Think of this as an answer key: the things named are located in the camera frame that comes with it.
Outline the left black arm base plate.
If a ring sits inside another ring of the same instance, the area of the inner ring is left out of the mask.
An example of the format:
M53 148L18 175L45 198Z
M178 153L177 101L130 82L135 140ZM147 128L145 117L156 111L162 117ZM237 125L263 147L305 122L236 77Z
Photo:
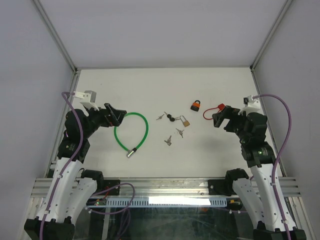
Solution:
M121 181L119 179L104 179L100 188L98 189L98 192L102 192L102 196L119 196L120 195L120 186L115 187L109 191L106 191L116 185L119 185Z

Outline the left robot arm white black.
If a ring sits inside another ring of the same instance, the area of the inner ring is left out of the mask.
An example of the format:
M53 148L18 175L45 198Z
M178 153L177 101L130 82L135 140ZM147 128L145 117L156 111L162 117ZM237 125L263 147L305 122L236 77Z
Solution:
M104 108L86 111L72 108L65 116L53 180L36 217L24 224L32 240L73 239L77 219L88 199L105 188L103 174L96 170L84 171L78 186L74 184L90 148L89 137L100 127L118 127L127 111L115 109L109 103Z

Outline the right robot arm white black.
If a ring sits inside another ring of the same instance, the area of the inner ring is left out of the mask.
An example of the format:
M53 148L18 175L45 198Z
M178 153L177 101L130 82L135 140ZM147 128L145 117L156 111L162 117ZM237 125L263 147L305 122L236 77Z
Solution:
M229 105L213 114L214 127L228 120L224 130L239 138L241 154L256 182L255 193L246 171L241 168L228 170L221 193L238 195L252 225L255 240L305 240L304 230L293 220L277 176L276 157L265 141L267 117L258 112L241 112Z

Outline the green cable bike lock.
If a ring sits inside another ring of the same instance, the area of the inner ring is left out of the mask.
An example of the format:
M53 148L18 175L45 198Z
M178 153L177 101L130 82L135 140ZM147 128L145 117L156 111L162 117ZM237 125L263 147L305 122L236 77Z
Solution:
M144 144L144 142L146 141L147 139L147 136L148 136L148 133L149 133L149 123L148 123L148 120L146 119L146 117L138 112L128 112L124 115L124 117L128 117L128 116L138 116L140 117L143 121L144 121L144 124L145 124L145 132L144 132L144 135L141 139L141 141L139 142L139 144L132 148L132 149L128 149L119 139L118 137L118 134L117 134L117 126L114 127L114 130L113 130L113 135L114 135L114 138L116 140L116 142L118 143L118 145L127 152L126 154L126 157L129 159L134 153L137 152L137 150Z

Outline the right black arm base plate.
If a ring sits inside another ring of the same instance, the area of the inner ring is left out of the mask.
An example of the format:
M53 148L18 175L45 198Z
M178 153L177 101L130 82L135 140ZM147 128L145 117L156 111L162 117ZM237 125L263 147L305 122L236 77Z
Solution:
M225 195L225 180L224 179L209 179L207 181L208 194L210 196Z

